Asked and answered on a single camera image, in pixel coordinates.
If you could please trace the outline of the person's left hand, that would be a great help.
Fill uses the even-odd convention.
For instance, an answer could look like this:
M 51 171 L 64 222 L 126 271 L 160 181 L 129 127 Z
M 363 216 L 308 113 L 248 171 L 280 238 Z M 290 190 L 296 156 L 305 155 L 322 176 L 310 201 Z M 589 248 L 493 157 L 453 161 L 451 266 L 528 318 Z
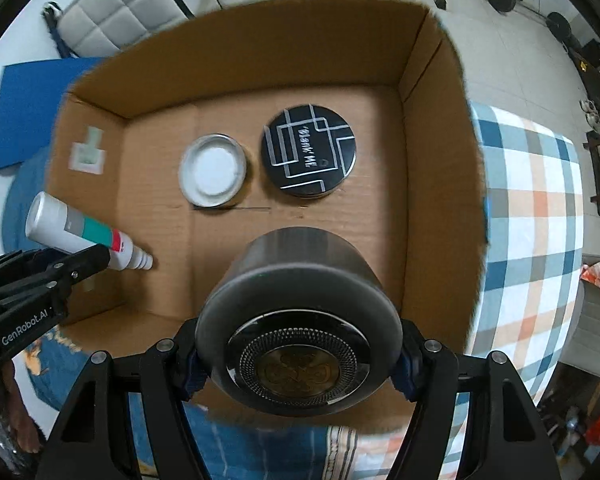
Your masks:
M 15 378 L 15 365 L 12 360 L 6 361 L 2 367 L 1 383 L 4 388 L 5 399 L 0 400 L 0 416 L 6 419 L 12 436 L 24 452 L 40 452 L 41 439 L 38 434 L 38 426 L 36 426 L 23 403 Z

